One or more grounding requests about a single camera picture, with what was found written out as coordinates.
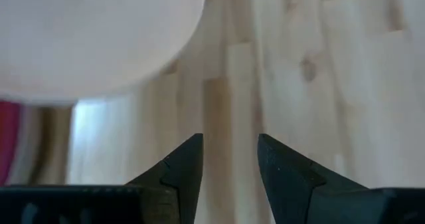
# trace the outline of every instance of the pink fabric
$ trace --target pink fabric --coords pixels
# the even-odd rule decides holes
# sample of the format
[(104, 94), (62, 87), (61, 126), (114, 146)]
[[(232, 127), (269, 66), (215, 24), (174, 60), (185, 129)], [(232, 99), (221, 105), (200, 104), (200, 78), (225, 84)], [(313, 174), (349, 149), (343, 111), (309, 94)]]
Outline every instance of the pink fabric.
[(21, 106), (0, 101), (0, 185), (4, 185), (18, 142)]

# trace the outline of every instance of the white round object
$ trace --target white round object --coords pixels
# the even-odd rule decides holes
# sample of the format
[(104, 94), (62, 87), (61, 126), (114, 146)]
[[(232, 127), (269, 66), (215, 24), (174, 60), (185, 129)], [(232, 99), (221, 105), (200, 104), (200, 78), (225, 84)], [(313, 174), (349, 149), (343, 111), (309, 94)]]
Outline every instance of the white round object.
[(0, 0), (0, 96), (63, 102), (114, 92), (169, 64), (204, 0)]

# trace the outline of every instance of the blurry background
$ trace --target blurry background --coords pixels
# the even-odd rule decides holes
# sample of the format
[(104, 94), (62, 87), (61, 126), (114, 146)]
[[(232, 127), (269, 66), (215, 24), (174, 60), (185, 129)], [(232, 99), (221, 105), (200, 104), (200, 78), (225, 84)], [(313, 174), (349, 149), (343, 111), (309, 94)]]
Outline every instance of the blurry background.
[(0, 103), (0, 181), (123, 184), (205, 134), (196, 223), (269, 223), (266, 132), (367, 187), (425, 186), (425, 0), (207, 0), (167, 70), (73, 107)]

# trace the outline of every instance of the white plate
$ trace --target white plate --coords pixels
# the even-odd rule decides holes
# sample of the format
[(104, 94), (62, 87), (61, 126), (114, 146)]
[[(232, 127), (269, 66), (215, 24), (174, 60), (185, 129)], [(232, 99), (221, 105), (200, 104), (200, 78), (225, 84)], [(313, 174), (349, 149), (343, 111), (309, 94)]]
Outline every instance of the white plate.
[(0, 0), (0, 96), (68, 102), (164, 68), (205, 0)]

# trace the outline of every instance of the wooden surface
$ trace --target wooden surface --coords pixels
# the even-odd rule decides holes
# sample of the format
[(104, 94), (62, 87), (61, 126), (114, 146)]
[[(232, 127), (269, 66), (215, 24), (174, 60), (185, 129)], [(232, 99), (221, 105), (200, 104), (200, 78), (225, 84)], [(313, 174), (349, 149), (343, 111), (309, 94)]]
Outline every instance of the wooden surface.
[(125, 183), (205, 134), (196, 223), (269, 223), (266, 132), (368, 187), (425, 186), (425, 0), (207, 0), (163, 74), (74, 109), (69, 183)]

